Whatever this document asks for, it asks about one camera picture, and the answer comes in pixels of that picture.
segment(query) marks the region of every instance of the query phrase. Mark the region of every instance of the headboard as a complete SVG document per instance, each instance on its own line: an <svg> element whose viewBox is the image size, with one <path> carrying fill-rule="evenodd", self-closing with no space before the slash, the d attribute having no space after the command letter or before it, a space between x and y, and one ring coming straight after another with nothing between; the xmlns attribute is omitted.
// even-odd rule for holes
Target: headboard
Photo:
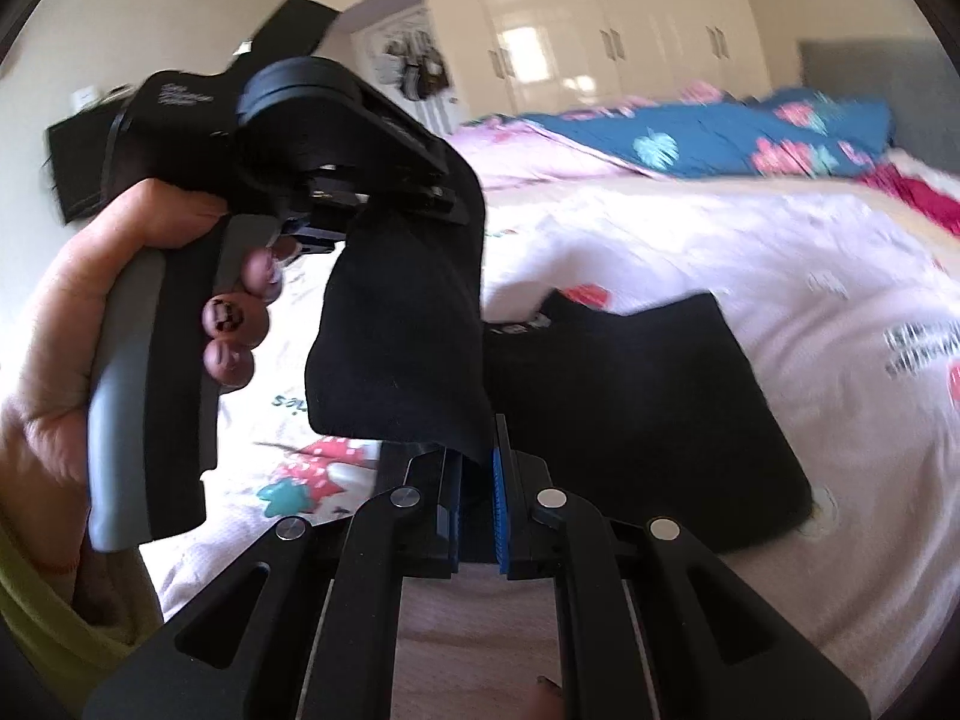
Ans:
<svg viewBox="0 0 960 720"><path fill-rule="evenodd" d="M802 41L803 83L835 98L880 97L893 109L894 144L960 173L960 76L936 41Z"/></svg>

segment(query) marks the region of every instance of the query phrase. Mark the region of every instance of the blue floral blanket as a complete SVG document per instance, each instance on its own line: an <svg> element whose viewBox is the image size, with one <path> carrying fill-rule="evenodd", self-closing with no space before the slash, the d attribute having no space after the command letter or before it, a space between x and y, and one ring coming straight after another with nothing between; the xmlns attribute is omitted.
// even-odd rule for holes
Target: blue floral blanket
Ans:
<svg viewBox="0 0 960 720"><path fill-rule="evenodd" d="M668 104L522 119L677 178L861 175L872 170L893 133L886 103L831 100L810 89L784 89L752 104Z"/></svg>

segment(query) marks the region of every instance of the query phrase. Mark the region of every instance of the hand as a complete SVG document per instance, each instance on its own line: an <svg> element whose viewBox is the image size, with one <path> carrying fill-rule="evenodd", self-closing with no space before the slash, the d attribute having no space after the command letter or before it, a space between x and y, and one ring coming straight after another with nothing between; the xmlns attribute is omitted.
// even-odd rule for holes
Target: hand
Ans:
<svg viewBox="0 0 960 720"><path fill-rule="evenodd" d="M35 290L22 348L0 370L0 509L35 565L71 566L80 554L90 368L113 282L141 248L183 247L225 213L217 197L142 181L75 235ZM284 247L293 253L292 242ZM202 317L213 338L206 368L234 388L253 376L251 348L267 333L267 302L280 293L272 252L248 255L240 286L246 292L214 298Z"/></svg>

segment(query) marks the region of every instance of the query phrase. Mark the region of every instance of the cabinet handle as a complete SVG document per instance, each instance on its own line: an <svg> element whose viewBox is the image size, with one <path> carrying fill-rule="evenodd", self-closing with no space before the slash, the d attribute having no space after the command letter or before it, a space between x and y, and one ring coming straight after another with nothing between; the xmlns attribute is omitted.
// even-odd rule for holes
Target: cabinet handle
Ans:
<svg viewBox="0 0 960 720"><path fill-rule="evenodd" d="M720 38L717 37L716 31L714 31L712 26L707 27L707 35L710 36L710 47L713 50L713 55L719 59L720 58Z"/></svg>
<svg viewBox="0 0 960 720"><path fill-rule="evenodd" d="M510 57L510 52L506 49L500 49L500 53L503 55L503 66L507 70L507 75L510 76L511 79L515 79L517 74L514 73L514 60Z"/></svg>
<svg viewBox="0 0 960 720"><path fill-rule="evenodd" d="M491 65L493 65L493 72L496 74L498 79L503 79L503 68L500 66L500 55L497 52L488 52L490 55Z"/></svg>
<svg viewBox="0 0 960 720"><path fill-rule="evenodd" d="M616 48L616 55L621 59L626 59L627 55L623 52L623 42L620 40L620 33L615 29L611 29L610 33L613 35L613 47Z"/></svg>
<svg viewBox="0 0 960 720"><path fill-rule="evenodd" d="M723 59L730 59L730 51L727 48L727 36L723 33L723 29L717 29L717 37L720 38L720 53L723 55Z"/></svg>
<svg viewBox="0 0 960 720"><path fill-rule="evenodd" d="M607 52L607 58L616 62L616 57L613 56L613 42L611 42L610 35L608 35L606 29L600 30L600 34L603 35L603 48L604 51Z"/></svg>

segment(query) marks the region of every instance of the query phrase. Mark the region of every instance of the red fabric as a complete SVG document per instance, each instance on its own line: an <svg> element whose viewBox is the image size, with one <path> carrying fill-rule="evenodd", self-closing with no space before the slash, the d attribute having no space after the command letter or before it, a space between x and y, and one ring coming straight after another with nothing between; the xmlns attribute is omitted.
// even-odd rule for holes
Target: red fabric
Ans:
<svg viewBox="0 0 960 720"><path fill-rule="evenodd" d="M960 238L960 203L931 189L925 181L907 178L893 165L879 165L876 170L861 176L857 181L903 200L911 208Z"/></svg>

